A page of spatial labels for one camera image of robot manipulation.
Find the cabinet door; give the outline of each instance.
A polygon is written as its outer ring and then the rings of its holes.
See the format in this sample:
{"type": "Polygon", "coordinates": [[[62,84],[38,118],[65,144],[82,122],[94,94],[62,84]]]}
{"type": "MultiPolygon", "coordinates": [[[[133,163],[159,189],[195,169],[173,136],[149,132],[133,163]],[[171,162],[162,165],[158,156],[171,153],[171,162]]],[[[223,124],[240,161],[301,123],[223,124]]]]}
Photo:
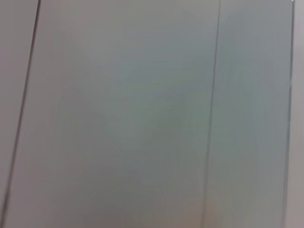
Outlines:
{"type": "Polygon", "coordinates": [[[37,2],[0,1],[0,209],[10,172],[37,2]]]}
{"type": "Polygon", "coordinates": [[[221,3],[206,228],[281,227],[291,30],[291,0],[221,3]]]}
{"type": "Polygon", "coordinates": [[[217,0],[41,3],[6,228],[199,228],[217,0]]]}

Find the white surface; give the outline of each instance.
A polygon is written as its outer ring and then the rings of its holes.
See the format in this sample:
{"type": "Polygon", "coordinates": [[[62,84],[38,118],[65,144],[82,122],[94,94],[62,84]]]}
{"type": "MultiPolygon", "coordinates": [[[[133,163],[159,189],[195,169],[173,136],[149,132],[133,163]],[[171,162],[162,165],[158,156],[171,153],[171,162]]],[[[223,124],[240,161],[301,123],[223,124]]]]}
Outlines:
{"type": "Polygon", "coordinates": [[[6,228],[199,228],[216,0],[41,3],[6,228]]]}
{"type": "Polygon", "coordinates": [[[286,228],[304,225],[304,1],[295,3],[286,228]]]}
{"type": "Polygon", "coordinates": [[[37,2],[0,1],[0,208],[13,153],[37,2]]]}
{"type": "Polygon", "coordinates": [[[281,226],[291,8],[290,0],[222,1],[206,228],[281,226]]]}

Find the light gray surface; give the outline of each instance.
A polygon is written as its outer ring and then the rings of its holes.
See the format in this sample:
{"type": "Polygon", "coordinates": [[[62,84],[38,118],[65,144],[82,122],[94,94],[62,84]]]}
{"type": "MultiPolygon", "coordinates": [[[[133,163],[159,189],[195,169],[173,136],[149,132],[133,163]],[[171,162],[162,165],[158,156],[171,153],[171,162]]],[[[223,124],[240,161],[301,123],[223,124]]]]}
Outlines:
{"type": "Polygon", "coordinates": [[[199,228],[217,0],[41,4],[6,228],[199,228]]]}
{"type": "Polygon", "coordinates": [[[37,0],[0,1],[0,209],[7,185],[37,0]]]}
{"type": "Polygon", "coordinates": [[[304,1],[295,3],[294,63],[286,228],[304,224],[304,1]]]}
{"type": "Polygon", "coordinates": [[[290,0],[221,3],[206,228],[281,227],[291,8],[290,0]]]}

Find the vertical line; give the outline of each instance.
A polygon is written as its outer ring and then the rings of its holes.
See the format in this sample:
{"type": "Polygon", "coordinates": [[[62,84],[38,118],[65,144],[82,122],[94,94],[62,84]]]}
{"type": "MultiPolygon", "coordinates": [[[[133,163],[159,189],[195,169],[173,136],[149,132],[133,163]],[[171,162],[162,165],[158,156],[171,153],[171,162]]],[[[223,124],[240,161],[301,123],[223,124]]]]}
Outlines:
{"type": "Polygon", "coordinates": [[[287,211],[287,190],[288,190],[288,170],[289,170],[289,151],[290,151],[290,128],[291,128],[291,96],[292,96],[292,78],[294,63],[294,35],[295,35],[295,0],[292,0],[292,19],[291,19],[291,49],[290,49],[290,75],[289,75],[289,101],[288,101],[288,128],[286,137],[286,155],[285,155],[285,171],[284,171],[284,195],[283,195],[283,211],[281,217],[281,228],[285,227],[286,211],[287,211]]]}
{"type": "Polygon", "coordinates": [[[204,163],[204,181],[203,181],[203,212],[201,217],[200,227],[204,228],[206,223],[206,204],[207,204],[207,184],[208,184],[208,170],[209,170],[209,157],[210,157],[210,141],[211,141],[211,128],[212,128],[212,115],[213,115],[213,100],[214,100],[214,87],[215,87],[215,76],[216,76],[216,66],[218,61],[218,46],[219,46],[219,21],[220,21],[220,8],[221,0],[218,1],[218,21],[217,21],[217,32],[215,41],[215,55],[213,64],[213,78],[212,78],[212,92],[210,101],[210,113],[209,113],[209,125],[208,125],[208,139],[207,139],[207,152],[204,163]]]}
{"type": "Polygon", "coordinates": [[[15,160],[16,160],[16,154],[17,154],[17,148],[18,148],[18,141],[19,141],[19,137],[20,137],[20,130],[21,130],[24,106],[25,106],[25,101],[26,101],[27,92],[28,92],[29,74],[30,74],[30,67],[31,67],[36,32],[37,32],[40,5],[41,5],[41,0],[38,0],[33,35],[32,35],[32,42],[31,42],[30,52],[29,52],[29,57],[28,57],[28,68],[27,68],[25,83],[24,83],[24,87],[23,87],[23,95],[22,95],[22,101],[21,101],[21,107],[20,107],[20,113],[19,113],[19,119],[18,119],[17,132],[16,132],[16,136],[15,136],[13,154],[12,154],[11,163],[10,163],[10,167],[9,167],[9,176],[8,176],[8,181],[7,181],[7,185],[6,185],[6,189],[5,189],[4,202],[3,202],[3,205],[1,208],[0,228],[4,228],[4,226],[5,226],[5,218],[6,218],[7,210],[8,210],[8,206],[9,206],[10,188],[11,188],[12,177],[13,177],[13,173],[14,173],[14,166],[15,166],[15,160]]]}

